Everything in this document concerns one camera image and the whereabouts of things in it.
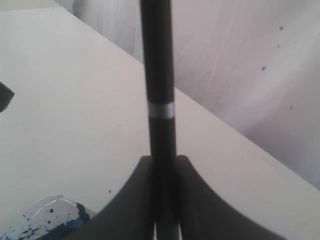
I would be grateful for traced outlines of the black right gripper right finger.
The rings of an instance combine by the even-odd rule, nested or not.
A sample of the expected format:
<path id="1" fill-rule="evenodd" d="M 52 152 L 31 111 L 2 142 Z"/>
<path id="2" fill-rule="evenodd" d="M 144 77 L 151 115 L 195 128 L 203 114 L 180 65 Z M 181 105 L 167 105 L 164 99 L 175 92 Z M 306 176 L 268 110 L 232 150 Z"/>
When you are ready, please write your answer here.
<path id="1" fill-rule="evenodd" d="M 176 158 L 180 229 L 184 240 L 282 240 L 230 206 L 198 174 L 185 155 Z"/>

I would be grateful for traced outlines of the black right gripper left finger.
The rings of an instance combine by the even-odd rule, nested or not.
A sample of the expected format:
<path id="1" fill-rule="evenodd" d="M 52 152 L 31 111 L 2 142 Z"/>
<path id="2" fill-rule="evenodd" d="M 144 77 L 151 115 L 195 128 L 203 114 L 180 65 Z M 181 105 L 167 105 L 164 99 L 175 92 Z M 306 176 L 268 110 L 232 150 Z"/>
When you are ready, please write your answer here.
<path id="1" fill-rule="evenodd" d="M 140 158 L 133 173 L 110 203 L 74 233 L 76 240 L 152 240 L 152 173 L 150 156 Z"/>

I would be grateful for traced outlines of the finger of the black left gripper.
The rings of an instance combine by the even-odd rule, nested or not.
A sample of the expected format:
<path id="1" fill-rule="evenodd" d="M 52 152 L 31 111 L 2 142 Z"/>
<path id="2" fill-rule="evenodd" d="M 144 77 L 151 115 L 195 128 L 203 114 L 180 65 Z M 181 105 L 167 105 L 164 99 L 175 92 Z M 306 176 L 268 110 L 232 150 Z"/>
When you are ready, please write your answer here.
<path id="1" fill-rule="evenodd" d="M 0 82 L 0 112 L 2 113 L 10 104 L 15 93 Z"/>

